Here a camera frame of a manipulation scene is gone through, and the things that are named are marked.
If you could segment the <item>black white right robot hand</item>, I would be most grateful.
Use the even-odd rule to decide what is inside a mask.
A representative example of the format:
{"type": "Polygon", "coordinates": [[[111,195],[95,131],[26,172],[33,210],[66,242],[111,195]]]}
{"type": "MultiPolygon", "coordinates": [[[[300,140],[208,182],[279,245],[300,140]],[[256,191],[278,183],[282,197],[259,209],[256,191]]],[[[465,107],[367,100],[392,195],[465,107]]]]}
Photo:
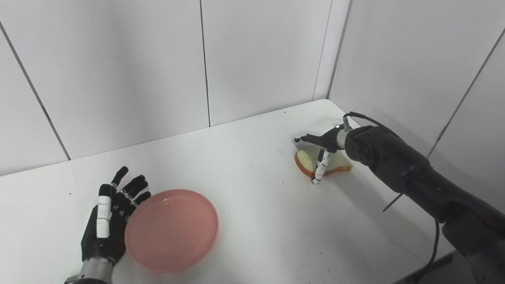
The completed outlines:
{"type": "Polygon", "coordinates": [[[342,120],[323,117],[312,121],[294,138],[295,163],[314,185],[325,176],[352,170],[352,163],[337,145],[336,136],[341,129],[342,120]]]}

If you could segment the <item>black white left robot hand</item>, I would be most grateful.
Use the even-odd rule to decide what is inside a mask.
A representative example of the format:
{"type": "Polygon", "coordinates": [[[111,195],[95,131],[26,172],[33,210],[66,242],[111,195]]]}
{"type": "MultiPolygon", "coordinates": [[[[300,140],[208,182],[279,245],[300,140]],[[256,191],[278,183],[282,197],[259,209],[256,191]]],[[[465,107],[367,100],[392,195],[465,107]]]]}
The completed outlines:
{"type": "Polygon", "coordinates": [[[82,260],[101,258],[115,265],[126,252],[125,230],[139,205],[151,197],[144,175],[119,189],[129,169],[121,167],[111,182],[99,188],[97,205],[92,209],[81,240],[82,260]]]}

